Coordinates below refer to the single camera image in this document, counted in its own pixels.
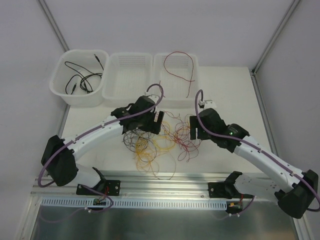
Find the gray wall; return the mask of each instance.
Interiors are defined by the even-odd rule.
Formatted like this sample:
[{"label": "gray wall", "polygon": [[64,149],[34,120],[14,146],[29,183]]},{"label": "gray wall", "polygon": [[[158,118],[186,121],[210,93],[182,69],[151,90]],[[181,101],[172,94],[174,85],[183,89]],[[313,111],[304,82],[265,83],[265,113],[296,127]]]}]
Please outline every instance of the gray wall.
[{"label": "gray wall", "polygon": [[[281,157],[320,174],[320,1],[303,0],[258,71]],[[320,239],[320,213],[307,214]]]},{"label": "gray wall", "polygon": [[65,104],[49,90],[63,53],[36,0],[0,7],[0,239],[16,235]]},{"label": "gray wall", "polygon": [[253,68],[292,0],[47,0],[71,49],[185,51]]}]

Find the perforated basket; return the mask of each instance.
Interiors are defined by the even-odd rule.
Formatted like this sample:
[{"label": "perforated basket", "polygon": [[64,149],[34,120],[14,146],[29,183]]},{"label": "perforated basket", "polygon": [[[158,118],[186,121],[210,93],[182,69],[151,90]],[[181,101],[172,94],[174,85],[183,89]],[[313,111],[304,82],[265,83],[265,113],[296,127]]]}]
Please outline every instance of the perforated basket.
[{"label": "perforated basket", "polygon": [[122,52],[110,56],[102,96],[110,107],[134,103],[152,81],[153,57],[148,53]]},{"label": "perforated basket", "polygon": [[[99,62],[95,58],[95,54],[99,58],[104,71],[102,70]],[[104,75],[106,74],[106,67],[108,62],[109,55],[103,50],[81,50],[74,49],[65,52],[59,59],[59,62],[52,74],[49,88],[55,94],[63,98],[63,100],[71,105],[77,107],[95,107],[102,103],[104,100],[102,97],[102,87],[104,81]],[[80,88],[80,77],[74,77],[67,86],[69,94],[66,93],[66,85],[72,76],[76,75],[77,72],[65,66],[65,62],[69,61],[80,66],[85,67],[93,73],[102,73],[102,77],[92,76],[88,78],[92,89],[94,90],[91,93],[86,93]],[[76,65],[70,65],[77,71],[79,71],[84,76],[89,75],[90,73],[84,70],[81,67]],[[74,93],[71,95],[73,86],[76,84]]]},{"label": "perforated basket", "polygon": [[[193,54],[189,54],[192,59],[183,53],[173,53],[168,56],[169,54],[158,53],[153,59],[152,80],[154,83],[161,84],[164,89],[165,97],[162,99],[160,106],[163,108],[193,108],[195,96],[199,90],[198,58]],[[191,85],[190,82],[169,74],[165,68],[170,73],[188,81],[192,76]]]}]

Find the black wire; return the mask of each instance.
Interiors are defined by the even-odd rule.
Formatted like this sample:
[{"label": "black wire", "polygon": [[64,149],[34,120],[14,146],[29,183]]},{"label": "black wire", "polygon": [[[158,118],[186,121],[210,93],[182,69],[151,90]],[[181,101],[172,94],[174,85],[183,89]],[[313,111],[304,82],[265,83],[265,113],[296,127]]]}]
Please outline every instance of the black wire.
[{"label": "black wire", "polygon": [[[95,59],[98,61],[98,63],[100,64],[102,70],[104,70],[104,67],[102,66],[102,64],[101,64],[99,58],[97,57],[97,55],[94,54],[94,57],[95,57]],[[89,72],[89,73],[91,73],[91,74],[89,74],[89,75],[87,75],[87,76],[84,76],[83,74],[81,74],[81,72],[79,72],[78,70],[76,70],[76,69],[74,69],[73,67],[69,66],[68,64],[72,64],[72,65],[78,66],[78,67],[86,70],[87,72]],[[85,68],[84,66],[81,66],[81,65],[79,65],[79,64],[76,64],[76,63],[74,63],[74,62],[65,61],[65,62],[64,62],[64,65],[66,65],[68,68],[70,68],[70,69],[72,69],[73,71],[75,71],[75,72],[78,73],[78,74],[73,75],[73,76],[70,78],[70,80],[67,82],[67,84],[66,84],[66,86],[65,86],[65,89],[64,89],[66,94],[68,94],[68,92],[67,92],[67,87],[68,87],[69,83],[70,83],[71,80],[72,80],[74,77],[76,77],[76,76],[78,76],[78,77],[81,78],[81,80],[80,80],[80,88],[81,88],[83,91],[85,91],[87,94],[90,94],[90,93],[92,93],[92,92],[94,91],[93,88],[92,88],[92,86],[91,86],[91,84],[90,84],[90,82],[88,81],[88,79],[91,78],[91,77],[93,77],[93,76],[98,76],[98,77],[100,77],[100,80],[102,79],[102,73],[94,73],[94,72],[88,70],[87,68]],[[73,86],[73,89],[72,89],[72,93],[71,93],[71,94],[74,93],[74,91],[75,91],[75,89],[76,89],[76,86],[77,86],[77,84],[75,84],[75,85]]]}]

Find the robotic arm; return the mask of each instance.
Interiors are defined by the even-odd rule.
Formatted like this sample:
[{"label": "robotic arm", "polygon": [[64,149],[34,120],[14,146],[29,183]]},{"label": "robotic arm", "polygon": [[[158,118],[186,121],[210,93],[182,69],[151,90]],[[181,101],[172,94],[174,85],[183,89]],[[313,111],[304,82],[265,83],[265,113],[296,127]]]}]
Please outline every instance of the robotic arm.
[{"label": "robotic arm", "polygon": [[51,137],[41,160],[43,171],[38,185],[48,186],[41,184],[41,177],[46,169],[53,179],[52,183],[59,187],[73,182],[104,193],[106,180],[100,171],[94,167],[82,166],[76,161],[100,143],[127,131],[140,129],[159,134],[164,113],[156,112],[155,107],[163,97],[163,90],[161,93],[159,98],[146,92],[135,103],[115,109],[105,120],[74,136],[65,139],[60,139],[57,135]]},{"label": "robotic arm", "polygon": [[203,110],[199,113],[196,106],[196,116],[190,117],[190,139],[211,140],[220,148],[248,160],[271,179],[252,178],[234,171],[224,184],[213,190],[215,194],[228,199],[239,193],[259,196],[277,202],[291,217],[301,218],[318,196],[318,175],[312,170],[303,172],[283,161],[261,146],[241,126],[226,125],[213,109],[215,104],[212,100],[200,100],[198,104]]}]

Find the plastic container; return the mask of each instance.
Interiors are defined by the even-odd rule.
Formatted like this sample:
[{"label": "plastic container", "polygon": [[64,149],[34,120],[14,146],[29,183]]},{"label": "plastic container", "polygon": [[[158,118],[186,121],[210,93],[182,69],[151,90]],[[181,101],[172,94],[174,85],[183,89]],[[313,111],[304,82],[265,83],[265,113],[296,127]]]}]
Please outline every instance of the plastic container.
[{"label": "plastic container", "polygon": [[110,107],[124,107],[142,96],[152,81],[153,56],[121,52],[110,56],[102,96]]},{"label": "plastic container", "polygon": [[[99,62],[95,58],[95,55],[99,58],[104,71],[102,70]],[[74,49],[65,52],[59,59],[59,62],[52,74],[51,81],[49,84],[50,90],[55,94],[63,98],[63,100],[71,105],[77,107],[95,107],[103,102],[102,88],[104,85],[104,75],[106,75],[106,68],[108,63],[109,55],[103,50],[80,50]],[[92,76],[88,79],[89,83],[94,90],[91,93],[80,88],[81,77],[74,77],[69,85],[67,86],[67,92],[71,93],[73,86],[76,83],[76,88],[73,94],[66,94],[66,85],[72,76],[77,74],[74,70],[70,69],[65,65],[65,62],[69,61],[80,66],[85,67],[93,73],[102,73],[100,79],[99,76]],[[70,64],[71,67],[79,71],[84,76],[90,74],[85,69]]]},{"label": "plastic container", "polygon": [[[159,106],[163,108],[194,108],[195,96],[199,90],[198,58],[193,54],[188,54],[192,58],[191,60],[186,54],[173,53],[166,59],[169,54],[158,53],[153,59],[152,81],[161,84],[165,96]],[[170,73],[188,81],[169,74],[164,68],[164,61],[165,67]],[[160,91],[156,89],[154,93],[159,95]]]}]

